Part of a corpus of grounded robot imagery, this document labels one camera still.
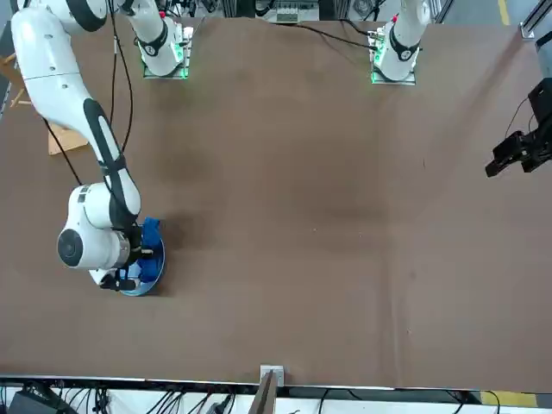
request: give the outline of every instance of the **black cable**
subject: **black cable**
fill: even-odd
[[[69,406],[71,406],[72,402],[75,400],[75,398],[82,392],[84,391],[85,389],[84,388],[81,388],[80,390],[78,390],[77,392],[75,392],[75,395],[72,396],[72,398],[69,400]]]
[[[117,53],[113,53],[113,74],[111,75],[111,111],[110,126],[113,125],[113,112],[115,110],[115,76],[117,73]]]
[[[107,188],[107,191],[110,192],[111,196],[113,197],[113,199],[115,200],[115,204],[117,204],[119,206],[119,208],[128,216],[133,216],[133,214],[129,211],[129,209],[127,208],[127,205],[121,201],[119,199],[119,197],[113,192],[113,189],[111,188],[111,186],[108,184],[107,182],[107,179],[105,178],[105,176],[102,177],[103,178],[103,183],[105,184],[105,187]]]
[[[5,386],[0,387],[0,408],[2,408],[2,413],[3,414],[6,414],[8,412],[8,407],[6,406],[6,405],[8,405],[8,395],[6,393],[5,394],[6,398],[4,398],[4,390],[5,389],[6,389]]]
[[[326,396],[328,395],[329,390],[324,391],[324,395],[320,399],[320,405],[318,406],[318,414],[322,414],[322,406],[324,404],[324,400],[326,399]]]
[[[80,406],[84,403],[85,398],[87,398],[86,396],[87,396],[87,395],[90,396],[91,391],[92,391],[92,389],[89,388],[89,389],[88,389],[88,392],[87,392],[85,395],[83,395],[83,397],[80,399],[80,402],[78,403],[77,408],[75,409],[75,411],[78,411],[78,409],[80,408]]]
[[[531,115],[531,118],[529,118],[529,123],[527,124],[528,133],[531,132],[531,121],[533,120],[534,117],[535,117],[535,114]]]
[[[495,394],[494,391],[483,391],[483,392],[488,392],[489,394],[494,395],[494,397],[497,399],[497,414],[500,414],[500,400],[499,400],[499,396],[498,396],[497,394]]]
[[[119,34],[117,33],[117,28],[115,23],[115,12],[113,11],[113,0],[109,0],[107,4],[110,8],[111,25],[113,26],[113,34],[115,36],[115,40],[116,40],[117,47],[119,48],[119,52],[121,53],[122,65],[124,66],[124,72],[127,76],[127,81],[129,83],[129,95],[130,95],[129,126],[127,127],[127,134],[124,138],[124,142],[122,143],[122,148],[121,148],[121,152],[124,153],[124,150],[127,147],[127,144],[129,143],[130,130],[132,129],[132,119],[134,116],[134,96],[132,92],[132,83],[130,81],[129,67],[127,66],[127,61],[124,58],[124,52],[122,51],[121,41],[119,40]]]
[[[170,395],[170,393],[171,393],[170,391],[165,392],[165,395],[163,395],[163,397],[161,397],[161,398],[157,401],[157,403],[155,403],[155,405],[147,411],[146,414],[152,414],[152,412],[154,412],[154,410],[157,408],[157,406],[158,406],[159,404],[161,404],[161,402],[162,402],[165,398],[167,398],[167,397]]]
[[[160,412],[160,414],[170,414],[173,412],[173,408],[176,406],[176,404],[184,397],[185,392],[180,392],[179,395],[177,395],[164,409]]]
[[[181,400],[182,400],[182,398],[179,398],[179,401],[176,404],[176,414],[179,414],[179,412],[180,412],[180,401]]]
[[[233,398],[232,398],[232,403],[230,403],[230,408],[228,410],[228,414],[230,414],[230,412],[232,412],[232,409],[234,408],[234,403],[235,403],[235,398],[237,396],[235,394],[233,394]]]
[[[458,414],[460,412],[460,410],[462,409],[462,407],[464,406],[464,403],[460,403],[460,405],[458,405],[458,408],[456,409],[456,411],[454,412],[454,414]]]
[[[95,405],[92,407],[92,411],[100,414],[108,414],[107,406],[110,404],[110,397],[107,395],[107,389],[96,389],[94,402]]]
[[[322,36],[327,36],[331,39],[336,39],[337,41],[343,41],[345,43],[348,43],[349,45],[364,47],[366,49],[370,49],[370,50],[374,50],[374,51],[378,50],[378,48],[376,46],[365,45],[363,43],[358,43],[356,41],[350,41],[350,40],[347,40],[347,39],[343,39],[342,37],[338,37],[338,36],[335,36],[333,34],[323,32],[322,30],[318,30],[317,28],[312,28],[310,26],[304,26],[303,24],[295,24],[295,25],[290,25],[290,26],[293,26],[294,28],[306,28],[307,30],[310,30],[311,32],[318,33],[319,35],[322,35]]]
[[[347,392],[349,394],[351,394],[353,396],[354,399],[358,399],[359,401],[363,401],[362,398],[360,398],[358,395],[356,395],[354,392],[352,392],[351,390],[347,390]]]
[[[165,409],[165,405],[166,404],[170,404],[169,403],[169,400],[171,399],[171,397],[174,395],[174,391],[170,391],[168,393],[168,397],[165,401],[163,401],[163,404],[160,405],[159,409],[156,411],[156,414],[160,414],[161,413],[161,410],[164,410]]]
[[[204,408],[204,405],[207,402],[207,400],[209,399],[209,397],[210,397],[210,392],[205,396],[204,399],[202,399],[197,404],[195,404],[193,406],[193,408],[188,411],[188,414],[192,414],[196,410],[196,408],[198,408],[198,407],[199,407],[199,410],[198,410],[198,413],[199,413],[201,411],[201,409]]]
[[[514,119],[516,119],[516,115],[518,114],[519,109],[521,108],[521,105],[523,105],[524,102],[527,101],[527,99],[529,99],[529,97],[527,97],[526,99],[524,99],[523,101],[521,101],[521,103],[517,106],[516,113],[515,113],[514,116],[511,118],[510,124],[508,124],[508,128],[506,129],[506,133],[504,134],[504,138],[507,138],[507,137],[508,137],[508,131],[510,131],[511,125],[514,123]]]
[[[364,16],[362,21],[368,20],[368,17],[373,13],[373,21],[378,20],[378,16],[380,15],[380,7],[385,3],[386,0],[376,0],[376,4],[368,11],[368,13]]]
[[[61,153],[63,154],[63,157],[66,159],[67,165],[69,166],[69,168],[71,168],[72,175],[75,176],[75,179],[77,180],[78,185],[82,185],[83,183],[82,183],[82,181],[80,180],[80,178],[78,177],[77,172],[76,172],[75,169],[73,168],[71,161],[69,161],[69,157],[67,157],[66,150],[63,149],[63,147],[61,146],[60,140],[58,140],[58,137],[57,137],[56,134],[52,131],[52,127],[50,127],[50,124],[48,123],[48,121],[46,120],[46,118],[42,118],[42,120],[43,120],[44,123],[46,124],[46,128],[48,128],[48,131],[50,131],[50,134],[52,135],[53,140],[55,141],[56,144],[58,144],[58,147],[60,147],[60,151],[61,151]]]
[[[86,414],[88,414],[88,403],[90,403],[91,394],[92,394],[92,389],[88,390],[88,395],[86,396],[86,411],[85,411]]]

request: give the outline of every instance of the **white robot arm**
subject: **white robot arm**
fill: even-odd
[[[397,21],[386,24],[386,44],[374,63],[383,76],[392,81],[408,77],[416,64],[420,40],[430,20],[427,0],[401,0]]]
[[[142,58],[163,76],[181,62],[173,52],[175,24],[162,20],[154,0],[115,0],[130,20]],[[132,290],[118,269],[141,255],[140,193],[100,104],[86,90],[71,48],[70,34],[93,32],[106,20],[105,0],[20,0],[12,34],[30,100],[46,120],[78,131],[96,155],[103,183],[81,185],[69,197],[66,226],[58,239],[60,258],[86,269],[94,281],[114,290]]]

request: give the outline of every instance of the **blue object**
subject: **blue object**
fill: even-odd
[[[121,291],[127,296],[142,296],[157,284],[165,269],[165,244],[159,231],[160,221],[146,217],[141,226],[141,247],[154,251],[147,259],[138,259],[129,267],[129,279],[138,279],[138,287],[133,291]]]
[[[140,280],[143,283],[152,282],[157,278],[160,263],[164,260],[164,257],[159,255],[161,247],[159,223],[160,221],[156,218],[146,217],[141,226],[141,247],[154,251],[152,258],[138,259],[138,266],[141,268]]]

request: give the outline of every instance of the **wire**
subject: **wire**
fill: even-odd
[[[353,398],[355,399],[358,399],[359,401],[362,401],[362,398],[360,398],[358,395],[356,395],[354,392],[352,392],[351,390],[347,390],[347,392],[349,394],[351,394],[353,396]]]
[[[510,131],[511,125],[514,123],[514,119],[516,119],[516,115],[518,114],[519,109],[521,108],[521,105],[523,105],[523,104],[525,103],[525,101],[527,101],[527,99],[529,99],[529,97],[527,97],[526,99],[524,99],[523,101],[521,101],[521,103],[517,106],[516,113],[515,113],[514,116],[511,118],[511,121],[510,121],[510,123],[508,124],[508,128],[506,129],[506,133],[504,134],[504,138],[507,138],[507,137],[508,137],[508,131]]]
[[[160,405],[159,409],[157,410],[157,414],[160,414],[161,413],[161,410],[163,410],[163,412],[165,412],[165,404],[167,404],[169,402],[169,400],[171,399],[171,397],[174,395],[174,391],[170,391],[168,393],[168,397],[165,401],[163,401],[163,404]]]
[[[204,408],[204,405],[205,405],[205,403],[207,402],[207,400],[209,399],[209,397],[210,397],[210,392],[205,396],[204,399],[202,399],[202,400],[199,401],[197,404],[195,404],[195,405],[193,406],[193,408],[192,408],[191,410],[188,411],[188,414],[192,414],[192,413],[196,410],[196,408],[198,408],[198,407],[199,407],[199,410],[198,410],[198,414],[199,414],[199,412],[201,411],[201,409]]]
[[[92,389],[89,388],[89,389],[88,389],[88,392],[87,392],[85,395],[83,395],[83,397],[80,399],[80,403],[78,403],[77,408],[75,409],[76,412],[78,412],[78,409],[79,409],[80,406],[84,403],[85,398],[87,398],[86,396],[87,396],[87,395],[90,396],[91,391],[92,391]]]
[[[78,176],[77,172],[76,172],[75,169],[73,168],[71,161],[69,161],[69,157],[67,157],[66,150],[63,149],[63,147],[61,146],[60,140],[58,140],[58,137],[57,137],[56,134],[52,131],[52,127],[50,127],[50,124],[48,123],[48,121],[46,120],[46,118],[42,118],[42,120],[43,120],[44,123],[46,124],[46,128],[48,128],[48,131],[50,131],[50,134],[52,135],[53,140],[55,141],[56,144],[58,144],[58,147],[60,148],[60,151],[61,151],[61,153],[63,154],[63,157],[66,159],[67,165],[68,165],[69,168],[71,169],[72,175],[75,176],[75,179],[76,179],[77,182],[78,182],[78,185],[82,185],[83,182],[80,180],[80,177]]]
[[[318,33],[319,35],[326,36],[326,37],[329,37],[331,39],[336,39],[337,41],[343,41],[345,43],[348,43],[349,45],[364,47],[366,49],[370,49],[370,50],[374,50],[374,51],[378,50],[378,48],[376,46],[365,45],[363,43],[358,43],[356,41],[350,41],[348,39],[343,39],[342,37],[338,37],[338,36],[335,36],[333,34],[323,32],[322,30],[318,30],[317,28],[312,28],[310,26],[304,26],[303,24],[295,24],[295,25],[292,25],[292,26],[294,28],[305,28],[307,30],[310,30],[311,32]]]
[[[107,182],[107,179],[105,178],[105,176],[103,176],[103,183],[105,184],[106,188],[107,188],[107,191],[110,192],[111,196],[113,197],[113,199],[115,200],[115,204],[117,204],[119,206],[119,208],[127,215],[129,216],[133,216],[133,214],[129,211],[129,209],[127,208],[127,205],[122,202],[119,197],[113,192],[113,189],[111,188],[111,186],[108,184]],[[135,225],[138,225],[138,223],[136,222],[136,219],[134,219],[134,222],[133,224]]]
[[[88,395],[86,396],[86,411],[85,411],[86,414],[88,414],[88,403],[90,402],[91,394],[92,394],[92,389],[88,390]]]
[[[58,395],[58,406],[56,407],[56,410],[58,411],[60,409],[61,400],[63,399],[61,396],[63,395],[63,382],[60,385],[60,395]]]
[[[489,394],[494,395],[494,397],[497,399],[497,414],[500,414],[500,400],[499,400],[499,396],[498,396],[497,394],[495,394],[494,391],[483,391],[483,392],[488,392]]]
[[[171,393],[170,391],[165,392],[165,395],[164,395],[163,397],[161,397],[161,398],[157,401],[157,403],[155,403],[155,405],[154,405],[152,408],[149,409],[149,411],[148,411],[146,414],[152,414],[152,412],[154,412],[154,410],[157,408],[157,406],[158,406],[159,404],[161,404],[161,402],[162,402],[165,398],[167,398],[167,397],[170,395],[170,393]]]
[[[6,406],[8,405],[8,396],[5,390],[6,390],[5,386],[0,387],[0,408],[2,409],[2,413],[4,414],[8,412],[8,407]]]
[[[237,396],[235,394],[233,394],[233,398],[232,398],[232,402],[230,403],[230,408],[228,410],[228,414],[230,414],[230,412],[232,412],[232,409],[234,408],[234,403],[235,403],[235,398]]]
[[[75,400],[75,398],[82,392],[84,391],[85,389],[84,388],[81,388],[80,390],[78,390],[77,392],[75,392],[75,395],[72,396],[72,398],[69,400],[69,406],[71,406],[72,402]]]
[[[380,7],[385,3],[386,0],[376,0],[376,4],[368,11],[368,13],[364,16],[362,21],[366,21],[368,17],[373,13],[373,21],[378,20],[378,16],[380,15]]]
[[[531,132],[531,121],[533,120],[534,117],[535,117],[535,114],[531,115],[531,118],[529,118],[529,124],[528,124],[528,131],[527,132]]]
[[[173,408],[176,406],[177,403],[180,404],[180,400],[184,397],[184,394],[185,392],[180,392],[180,394],[173,398],[172,401],[163,409],[163,411],[160,412],[160,414],[164,414],[165,412],[169,414],[173,412]]]
[[[464,406],[464,403],[461,402],[460,405],[458,405],[458,408],[456,409],[456,411],[454,412],[454,414],[458,414],[460,412],[460,410],[462,409],[462,407]]]
[[[115,75],[117,73],[117,52],[113,53],[113,74],[111,75],[111,111],[110,126],[113,125],[113,111],[115,110]]]
[[[445,390],[445,392],[446,392],[451,398],[455,399],[456,402],[457,402],[458,404],[463,404],[463,403],[462,403],[462,400],[459,399],[458,397],[456,397],[451,391]]]
[[[124,154],[124,150],[127,147],[127,144],[129,143],[129,137],[130,137],[130,130],[132,129],[132,119],[134,116],[134,96],[132,92],[132,82],[130,81],[130,75],[129,75],[129,67],[127,66],[127,61],[124,59],[124,52],[122,51],[121,47],[121,41],[119,40],[119,34],[117,33],[116,23],[115,23],[115,15],[113,11],[113,0],[108,0],[107,2],[109,8],[110,8],[110,16],[111,16],[111,25],[113,26],[113,34],[115,36],[116,44],[119,49],[119,52],[121,53],[121,60],[122,65],[124,66],[124,72],[127,76],[127,81],[129,83],[129,95],[130,95],[130,109],[129,109],[129,126],[127,127],[127,134],[124,138],[124,142],[122,143],[121,152]]]
[[[322,406],[324,404],[324,400],[326,399],[326,396],[328,395],[329,390],[324,391],[324,395],[320,399],[320,405],[318,406],[318,414],[322,413]]]

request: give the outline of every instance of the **wooden stand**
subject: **wooden stand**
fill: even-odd
[[[11,84],[18,88],[16,97],[11,100],[10,108],[14,108],[17,105],[28,105],[32,106],[30,100],[25,99],[27,97],[25,83],[21,73],[14,68],[14,60],[16,59],[16,54],[4,58],[0,55],[0,74],[2,74]],[[60,141],[61,146],[64,151],[69,151],[74,148],[83,147],[88,143],[88,141],[78,132],[62,128],[56,124],[50,124],[52,131],[55,133],[56,137]],[[53,139],[52,135],[48,133],[48,153],[50,155],[59,154],[61,152],[60,147]]]

